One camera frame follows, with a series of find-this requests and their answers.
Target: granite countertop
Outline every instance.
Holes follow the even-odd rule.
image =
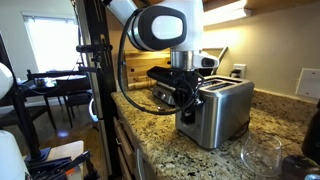
[[[156,110],[161,104],[148,89],[127,94],[150,110]],[[207,151],[175,129],[175,115],[155,116],[141,112],[130,105],[121,92],[113,93],[112,97],[159,179],[262,179],[246,169],[240,158],[241,147],[249,133],[268,132],[277,136],[283,144],[284,158],[301,154],[307,128],[299,121],[288,121],[252,107],[249,130],[244,136]]]

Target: wall outlet plate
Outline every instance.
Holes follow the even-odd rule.
[[[302,69],[296,94],[320,98],[320,69]]]
[[[241,70],[240,74],[238,74],[238,75],[239,75],[239,78],[244,79],[244,76],[246,74],[246,67],[247,67],[246,64],[234,64],[233,65],[233,70],[234,69]]]

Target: stainless steel toaster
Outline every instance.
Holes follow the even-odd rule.
[[[207,76],[199,89],[204,105],[176,114],[176,128],[204,149],[214,149],[249,124],[254,84],[245,79]],[[193,121],[183,121],[192,116]]]

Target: window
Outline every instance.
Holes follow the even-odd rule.
[[[72,18],[23,15],[39,72],[72,70],[78,59],[78,26]]]

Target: white wall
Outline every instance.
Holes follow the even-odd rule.
[[[229,47],[218,74],[247,64],[246,79],[256,88],[306,99],[295,91],[302,68],[320,69],[319,9],[317,2],[212,25],[205,28],[204,46]]]
[[[26,79],[27,69],[37,72],[38,68],[21,12],[67,16],[74,12],[69,0],[0,0],[2,38],[16,77]]]

